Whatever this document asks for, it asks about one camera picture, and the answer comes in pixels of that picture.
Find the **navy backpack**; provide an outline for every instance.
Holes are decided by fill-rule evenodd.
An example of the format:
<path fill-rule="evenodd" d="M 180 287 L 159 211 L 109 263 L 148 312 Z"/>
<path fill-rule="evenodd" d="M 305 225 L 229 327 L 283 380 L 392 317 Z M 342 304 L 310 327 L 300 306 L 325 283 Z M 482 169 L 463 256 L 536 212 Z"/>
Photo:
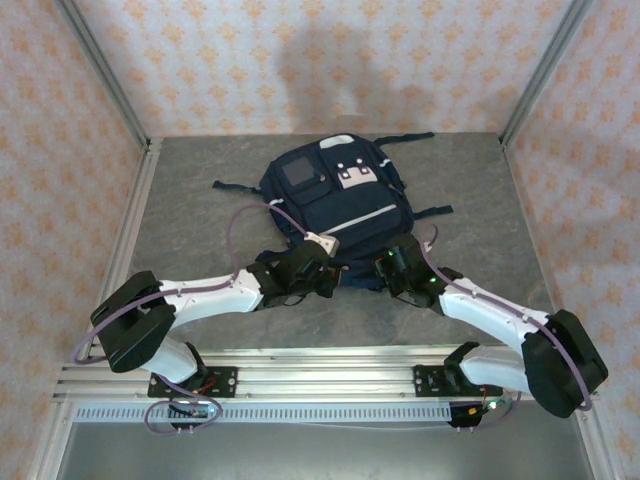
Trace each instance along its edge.
<path fill-rule="evenodd" d="M 267 168 L 260 189 L 216 181 L 213 188 L 259 193 L 287 212 L 305 230 L 340 241 L 330 266 L 340 268 L 340 285 L 381 290 L 373 260 L 391 238 L 409 233 L 414 220 L 453 212 L 450 205 L 414 213 L 405 183 L 380 145 L 433 137 L 433 133 L 383 137 L 373 142 L 353 134 L 334 135 L 291 150 Z M 289 247 L 303 237 L 278 213 L 271 215 Z M 287 252 L 262 252 L 256 260 L 276 260 Z"/>

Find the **reflective stripe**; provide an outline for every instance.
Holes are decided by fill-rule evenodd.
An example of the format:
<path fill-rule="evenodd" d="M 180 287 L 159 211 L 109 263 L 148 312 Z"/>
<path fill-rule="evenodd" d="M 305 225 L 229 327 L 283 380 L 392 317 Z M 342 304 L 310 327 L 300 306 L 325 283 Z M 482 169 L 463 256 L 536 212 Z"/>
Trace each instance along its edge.
<path fill-rule="evenodd" d="M 320 140 L 320 148 L 331 148 L 336 145 L 352 142 L 353 137 L 350 135 L 336 135 L 335 137 L 329 137 L 325 138 L 324 140 Z"/>
<path fill-rule="evenodd" d="M 369 220 L 370 218 L 377 217 L 378 215 L 382 215 L 383 213 L 389 212 L 394 208 L 398 208 L 398 207 L 396 205 L 387 205 L 386 207 L 381 208 L 380 210 L 376 210 L 375 212 L 371 212 L 361 217 L 354 218 L 353 220 L 349 220 L 348 222 L 341 223 L 340 225 L 336 225 L 335 227 L 327 230 L 326 232 L 322 232 L 322 235 L 338 232 L 352 225 L 356 225 L 360 222 L 364 222 L 365 220 Z"/>

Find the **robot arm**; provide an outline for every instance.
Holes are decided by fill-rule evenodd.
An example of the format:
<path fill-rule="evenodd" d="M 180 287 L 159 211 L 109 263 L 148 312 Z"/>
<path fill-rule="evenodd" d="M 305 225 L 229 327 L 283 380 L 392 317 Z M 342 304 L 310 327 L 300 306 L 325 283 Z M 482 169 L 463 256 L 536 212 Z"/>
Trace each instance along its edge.
<path fill-rule="evenodd" d="M 231 312 L 252 312 L 289 304 L 316 293 L 332 296 L 337 272 L 327 262 L 337 241 L 309 234 L 290 255 L 275 262 L 256 262 L 231 276 L 191 282 L 158 281 L 140 272 L 127 281 L 91 316 L 98 326 L 110 314 L 150 293 L 166 296 L 129 311 L 98 334 L 114 372 L 143 368 L 162 375 L 187 390 L 200 388 L 207 370 L 195 348 L 167 336 L 178 326 Z M 583 401 L 575 375 L 554 345 L 536 325 L 546 325 L 577 365 L 589 392 L 608 372 L 578 319 L 559 311 L 554 315 L 531 310 L 487 292 L 451 269 L 441 269 L 445 282 L 422 257 L 410 234 L 394 238 L 374 262 L 391 296 L 408 293 L 416 305 L 467 322 L 510 347 L 479 346 L 468 342 L 453 352 L 444 365 L 449 391 L 468 385 L 496 385 L 531 393 L 545 409 L 567 417 Z"/>

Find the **orange floral pattern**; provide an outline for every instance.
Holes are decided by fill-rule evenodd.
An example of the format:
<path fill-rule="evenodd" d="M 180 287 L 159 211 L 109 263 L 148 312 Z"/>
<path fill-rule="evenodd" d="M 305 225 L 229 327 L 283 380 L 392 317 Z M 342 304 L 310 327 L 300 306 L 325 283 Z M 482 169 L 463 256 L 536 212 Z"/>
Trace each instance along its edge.
<path fill-rule="evenodd" d="M 0 6 L 0 478 L 26 478 L 140 152 L 49 0 Z"/>
<path fill-rule="evenodd" d="M 499 131 L 570 0 L 78 3 L 167 136 Z"/>
<path fill-rule="evenodd" d="M 640 16 L 598 2 L 508 152 L 557 307 L 609 366 L 601 389 L 626 474 L 640 472 Z"/>

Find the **stone-textured surface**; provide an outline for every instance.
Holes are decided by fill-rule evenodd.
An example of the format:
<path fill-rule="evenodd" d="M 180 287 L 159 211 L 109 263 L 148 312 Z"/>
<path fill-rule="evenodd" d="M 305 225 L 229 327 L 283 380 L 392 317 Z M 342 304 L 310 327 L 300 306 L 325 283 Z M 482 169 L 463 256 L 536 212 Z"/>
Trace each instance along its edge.
<path fill-rule="evenodd" d="M 272 159 L 315 136 L 165 139 L 142 221 L 132 271 L 187 280 L 223 275 L 231 260 L 224 232 L 235 210 L 259 199 L 212 190 L 215 179 L 257 185 Z M 385 151 L 408 184 L 414 209 L 451 203 L 435 217 L 440 237 L 432 254 L 484 288 L 533 308 L 550 303 L 518 197 L 495 134 L 439 134 Z M 414 234 L 430 238 L 428 220 Z M 284 248 L 265 211 L 249 211 L 233 239 L 242 264 L 264 249 Z M 198 348 L 325 347 L 492 341 L 462 322 L 392 300 L 386 293 L 339 289 L 309 296 L 293 308 L 228 314 L 177 329 Z"/>

